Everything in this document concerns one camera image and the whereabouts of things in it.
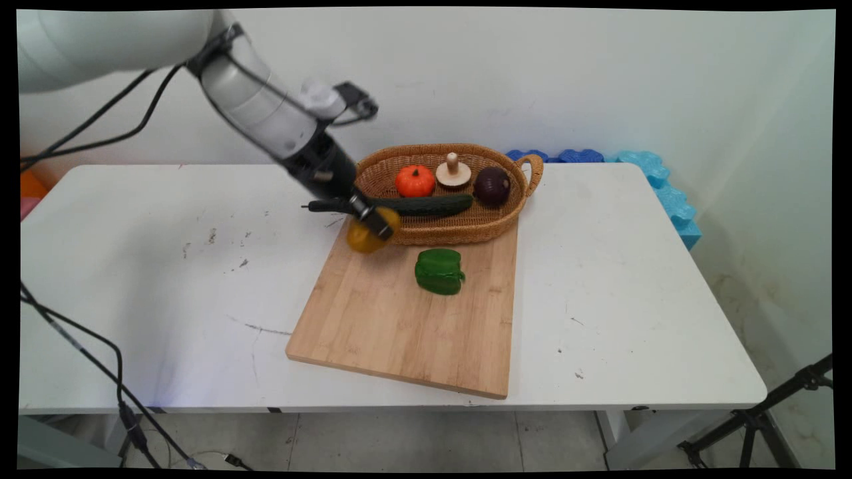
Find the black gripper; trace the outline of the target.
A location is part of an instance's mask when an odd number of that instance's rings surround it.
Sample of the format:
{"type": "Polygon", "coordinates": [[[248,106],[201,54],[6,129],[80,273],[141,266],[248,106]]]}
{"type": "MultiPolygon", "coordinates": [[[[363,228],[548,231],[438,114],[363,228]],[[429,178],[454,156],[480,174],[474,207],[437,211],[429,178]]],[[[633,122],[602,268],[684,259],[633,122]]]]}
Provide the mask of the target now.
{"type": "Polygon", "coordinates": [[[353,226],[361,226],[383,241],[392,238],[395,230],[373,201],[361,192],[354,192],[354,161],[328,133],[314,134],[296,154],[280,160],[280,166],[316,199],[349,199],[353,226]]]}

